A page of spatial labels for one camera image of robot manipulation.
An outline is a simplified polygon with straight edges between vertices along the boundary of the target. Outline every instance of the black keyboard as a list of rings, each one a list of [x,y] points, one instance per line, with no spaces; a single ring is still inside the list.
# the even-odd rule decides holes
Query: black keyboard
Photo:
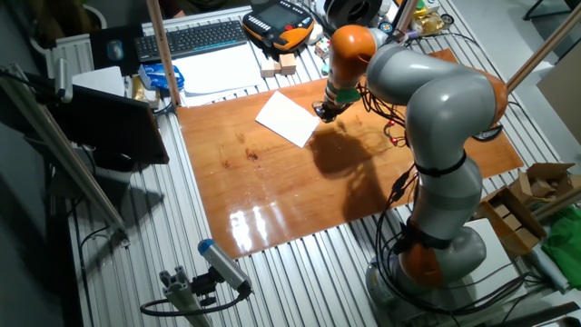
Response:
[[[165,35],[173,59],[241,45],[248,40],[240,21],[196,26],[181,31],[166,32]],[[155,35],[136,38],[135,48],[140,63],[161,60]]]

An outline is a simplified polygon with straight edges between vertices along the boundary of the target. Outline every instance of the orange controller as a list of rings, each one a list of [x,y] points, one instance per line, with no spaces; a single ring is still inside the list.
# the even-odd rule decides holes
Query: orange controller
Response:
[[[253,38],[287,53],[296,50],[309,38],[315,22],[301,7],[284,0],[273,0],[260,11],[245,15],[242,25]]]

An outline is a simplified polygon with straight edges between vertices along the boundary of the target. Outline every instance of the white paper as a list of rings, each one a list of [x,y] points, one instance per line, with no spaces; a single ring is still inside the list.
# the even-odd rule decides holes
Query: white paper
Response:
[[[173,60],[173,64],[183,75],[188,95],[236,90],[262,82],[261,68],[248,43]]]
[[[258,113],[256,121],[297,146],[303,147],[320,120],[277,91]]]
[[[183,104],[185,106],[197,106],[212,103],[216,100],[220,100],[222,98],[225,98],[226,96],[237,94],[238,92],[242,92],[244,90],[246,90],[246,88],[201,95],[192,95],[187,92],[182,92],[180,95],[182,96]]]
[[[73,76],[73,84],[108,94],[125,95],[125,84],[118,66],[77,74]]]

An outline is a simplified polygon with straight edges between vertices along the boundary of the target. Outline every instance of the wooden table surface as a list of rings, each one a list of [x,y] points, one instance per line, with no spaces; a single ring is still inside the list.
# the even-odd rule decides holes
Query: wooden table surface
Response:
[[[278,92],[312,112],[325,84]],[[385,194],[413,164],[409,148],[383,134],[387,121],[361,102],[334,123],[321,122],[299,148],[254,120],[274,92],[178,108],[212,238],[232,258],[382,211]],[[403,135],[399,127],[391,132]],[[487,143],[470,138],[465,148],[485,178],[523,165],[504,133]],[[406,194],[397,205],[408,201]]]

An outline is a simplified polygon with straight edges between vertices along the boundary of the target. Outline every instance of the metal pole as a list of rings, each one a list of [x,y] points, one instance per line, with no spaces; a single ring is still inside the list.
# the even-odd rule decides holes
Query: metal pole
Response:
[[[170,46],[167,45],[167,37],[165,36],[165,29],[163,28],[163,18],[162,12],[160,11],[159,0],[147,0],[147,8],[149,9],[149,16],[152,19],[157,48],[159,49],[160,57],[162,58],[165,79],[170,88],[172,104],[173,106],[178,106],[180,105],[180,90],[178,89],[178,82],[175,80],[175,74],[173,73],[172,54],[170,53]]]
[[[12,64],[9,72],[26,79],[25,74],[17,64]],[[125,233],[125,223],[115,210],[99,184],[89,170],[84,166],[81,158],[73,151],[70,141],[66,138],[58,123],[44,105],[38,104],[36,98],[27,85],[9,77],[0,78],[3,87],[18,109],[30,122],[51,152],[58,158],[66,171],[83,190],[86,198],[97,211],[103,215],[112,228]]]
[[[515,73],[507,83],[507,90],[509,93],[513,92],[522,81],[527,78],[530,72],[535,69],[538,64],[545,59],[545,57],[555,49],[555,47],[563,40],[563,38],[571,31],[571,29],[581,20],[581,5],[578,5],[575,10],[566,18],[565,22],[557,28],[551,36],[547,38],[545,43],[528,58],[527,62]]]

